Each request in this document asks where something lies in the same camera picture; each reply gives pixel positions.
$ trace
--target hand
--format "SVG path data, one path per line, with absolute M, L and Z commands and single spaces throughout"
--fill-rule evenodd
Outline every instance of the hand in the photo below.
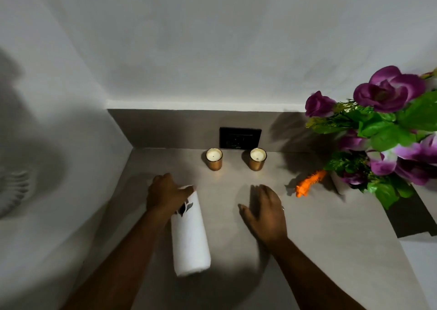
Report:
M 147 212 L 157 213 L 167 223 L 193 192 L 193 186 L 178 189 L 170 173 L 157 175 L 149 187 Z
M 256 219 L 247 206 L 239 204 L 240 213 L 246 224 L 270 252 L 278 243 L 287 240 L 287 225 L 284 209 L 278 195 L 269 187 L 259 186 L 259 218 Z

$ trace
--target gray countertop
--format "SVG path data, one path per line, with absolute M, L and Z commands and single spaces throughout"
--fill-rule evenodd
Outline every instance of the gray countertop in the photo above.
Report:
M 173 271 L 166 230 L 133 309 L 298 309 L 275 260 L 250 234 L 237 204 L 249 204 L 251 185 L 270 186 L 281 197 L 292 241 L 342 289 L 368 310 L 429 309 L 380 203 L 350 191 L 340 197 L 329 178 L 308 197 L 293 194 L 296 178 L 320 167 L 307 153 L 269 152 L 264 168 L 248 169 L 242 152 L 225 150 L 213 172 L 202 150 L 134 150 L 79 275 L 81 283 L 128 233 L 145 210 L 153 177 L 171 172 L 180 185 L 198 187 L 211 251 L 211 268 L 187 278 Z

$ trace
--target gold candle holder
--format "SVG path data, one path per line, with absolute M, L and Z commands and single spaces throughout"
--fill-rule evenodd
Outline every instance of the gold candle holder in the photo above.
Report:
M 264 149 L 255 148 L 250 151 L 249 168 L 253 171 L 259 171 L 263 168 L 267 159 L 267 153 Z
M 208 167 L 210 170 L 218 171 L 221 169 L 223 162 L 223 153 L 220 149 L 211 148 L 206 152 L 206 160 L 208 161 Z

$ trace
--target orange toy tiger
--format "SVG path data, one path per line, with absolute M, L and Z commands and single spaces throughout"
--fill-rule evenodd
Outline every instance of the orange toy tiger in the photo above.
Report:
M 295 188 L 296 191 L 296 197 L 307 196 L 308 191 L 311 188 L 311 185 L 314 185 L 317 182 L 320 182 L 323 180 L 323 178 L 326 175 L 325 170 L 317 170 L 310 176 L 308 176 L 305 180 L 302 180 L 299 182 Z

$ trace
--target black wall socket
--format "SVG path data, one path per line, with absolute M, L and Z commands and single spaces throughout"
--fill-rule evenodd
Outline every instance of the black wall socket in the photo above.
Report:
M 251 150 L 258 147 L 261 130 L 220 127 L 220 148 Z

